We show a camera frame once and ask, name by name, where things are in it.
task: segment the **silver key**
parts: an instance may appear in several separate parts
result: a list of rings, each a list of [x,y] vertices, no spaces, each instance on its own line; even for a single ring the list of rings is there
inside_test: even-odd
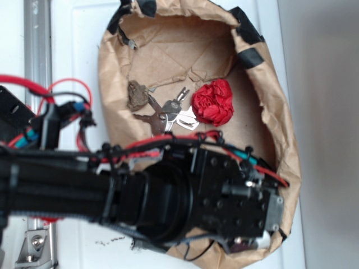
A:
[[[168,114],[167,121],[174,122],[177,115],[181,112],[181,102],[185,100],[190,90],[186,90],[186,87],[178,94],[174,100],[168,100],[162,107],[162,112]]]

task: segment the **white surface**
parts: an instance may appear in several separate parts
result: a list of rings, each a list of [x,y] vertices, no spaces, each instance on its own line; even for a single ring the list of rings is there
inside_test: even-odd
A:
[[[279,79],[285,86],[286,74],[276,1],[265,1],[261,3],[261,8],[252,0],[240,3],[215,2],[227,9],[241,5],[254,25],[266,35]],[[89,144],[93,150],[108,140],[98,93],[97,60],[102,35],[118,5],[117,0],[105,3],[100,0],[52,1],[53,81],[64,77],[76,77],[84,80],[92,88],[95,97],[94,115],[99,123],[97,128],[89,130]],[[273,17],[264,15],[269,11]],[[58,89],[66,89],[65,86],[68,85],[59,86]],[[74,85],[73,89],[81,90],[81,87]],[[74,148],[74,138],[74,127],[70,127],[62,135],[62,147]],[[196,268],[190,263],[154,252],[131,251],[129,238],[111,241],[119,236],[121,235],[118,233],[82,221],[60,221],[58,254],[61,269]],[[294,220],[292,235],[283,246],[265,260],[248,268],[305,268],[299,212]]]
[[[24,76],[24,4],[21,0],[0,1],[0,74]],[[2,84],[21,101],[23,87]]]
[[[359,265],[359,2],[279,0],[306,265]]]
[[[0,74],[24,76],[24,8],[21,0],[0,1]],[[12,84],[0,84],[12,91],[21,101],[25,90]],[[5,259],[2,268],[13,268],[19,257],[27,229],[26,217],[10,217],[4,230],[2,249]]]

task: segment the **metal bracket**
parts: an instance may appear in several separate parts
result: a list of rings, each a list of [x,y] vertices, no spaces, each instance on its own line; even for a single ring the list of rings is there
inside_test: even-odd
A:
[[[49,231],[27,231],[15,268],[48,269],[52,266]]]

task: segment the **gray surface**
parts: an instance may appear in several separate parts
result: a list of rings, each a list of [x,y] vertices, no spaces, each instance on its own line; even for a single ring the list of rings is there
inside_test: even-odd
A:
[[[359,1],[279,0],[308,269],[358,268]]]

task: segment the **screw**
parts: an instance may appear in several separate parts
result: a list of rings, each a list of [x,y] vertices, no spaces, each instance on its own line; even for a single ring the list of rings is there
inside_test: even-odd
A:
[[[273,231],[279,231],[279,225],[278,224],[274,224],[272,227]]]
[[[258,222],[258,227],[261,229],[264,227],[264,222],[262,220]]]
[[[229,161],[224,161],[223,167],[228,169],[229,167],[231,167],[231,163]]]
[[[211,165],[212,165],[212,166],[216,166],[217,163],[218,163],[217,158],[216,158],[216,157],[213,157],[213,158],[211,159]]]
[[[238,204],[240,207],[245,207],[246,206],[246,201],[241,200]]]
[[[38,247],[44,244],[44,239],[40,235],[36,235],[32,238],[31,243],[34,247]]]
[[[25,261],[26,262],[32,262],[34,260],[34,255],[27,255],[26,257],[25,257]]]
[[[222,202],[222,200],[218,200],[217,201],[217,208],[218,209],[221,209],[223,207],[223,202]]]
[[[205,206],[205,207],[208,207],[210,205],[210,201],[208,198],[204,198],[203,201],[202,201],[202,204]]]
[[[240,219],[235,219],[234,224],[237,225],[237,226],[241,226],[242,221]]]
[[[242,243],[242,238],[237,237],[237,238],[234,239],[234,242],[235,242],[236,244],[241,244],[241,243]]]

